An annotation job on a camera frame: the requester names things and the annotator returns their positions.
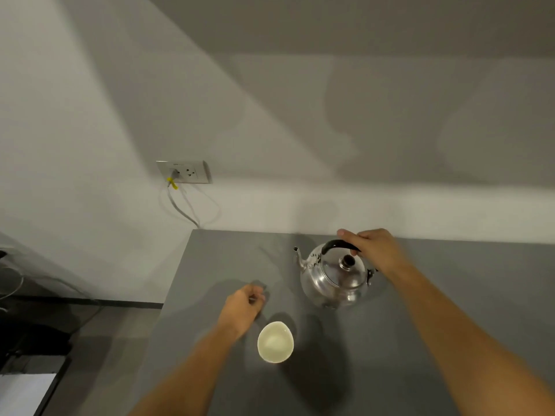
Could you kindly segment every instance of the kettle handle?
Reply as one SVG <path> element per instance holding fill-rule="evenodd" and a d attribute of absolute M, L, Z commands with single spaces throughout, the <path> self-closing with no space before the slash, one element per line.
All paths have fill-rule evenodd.
<path fill-rule="evenodd" d="M 350 250 L 359 251 L 360 250 L 355 247 L 353 244 L 350 244 L 343 239 L 332 239 L 331 241 L 326 242 L 322 247 L 322 255 L 325 255 L 332 248 L 348 248 Z"/>

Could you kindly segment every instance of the kettle spout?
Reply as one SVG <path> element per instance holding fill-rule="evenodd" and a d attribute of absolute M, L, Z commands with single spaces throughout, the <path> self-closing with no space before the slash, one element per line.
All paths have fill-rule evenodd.
<path fill-rule="evenodd" d="M 301 269 L 301 272 L 303 272 L 306 268 L 306 260 L 302 259 L 301 252 L 299 251 L 298 247 L 293 247 L 293 251 L 295 251 L 295 254 L 293 256 L 293 260 L 295 260 L 295 262 L 297 263 L 297 265 Z"/>

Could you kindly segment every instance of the kettle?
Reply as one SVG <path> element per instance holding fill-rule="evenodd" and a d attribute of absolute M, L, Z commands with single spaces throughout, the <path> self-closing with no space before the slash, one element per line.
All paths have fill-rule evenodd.
<path fill-rule="evenodd" d="M 339 308 L 359 301 L 376 272 L 367 269 L 360 257 L 353 257 L 350 250 L 360 250 L 342 239 L 318 245 L 307 259 L 302 259 L 298 247 L 293 250 L 302 290 L 319 307 Z"/>

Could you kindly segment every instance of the kettle lid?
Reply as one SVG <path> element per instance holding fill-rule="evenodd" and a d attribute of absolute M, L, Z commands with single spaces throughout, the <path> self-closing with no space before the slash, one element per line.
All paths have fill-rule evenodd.
<path fill-rule="evenodd" d="M 322 248 L 320 261 L 322 272 L 326 277 L 333 284 L 345 289 L 358 287 L 365 283 L 367 279 L 366 266 L 360 257 L 351 255 L 349 246 L 352 245 L 344 241 L 328 242 Z"/>

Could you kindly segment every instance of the wall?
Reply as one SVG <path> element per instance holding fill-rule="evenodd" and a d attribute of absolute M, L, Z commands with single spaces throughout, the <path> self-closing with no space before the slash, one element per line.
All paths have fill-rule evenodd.
<path fill-rule="evenodd" d="M 161 302 L 188 157 L 206 229 L 553 243 L 554 3 L 0 0 L 0 244 Z"/>

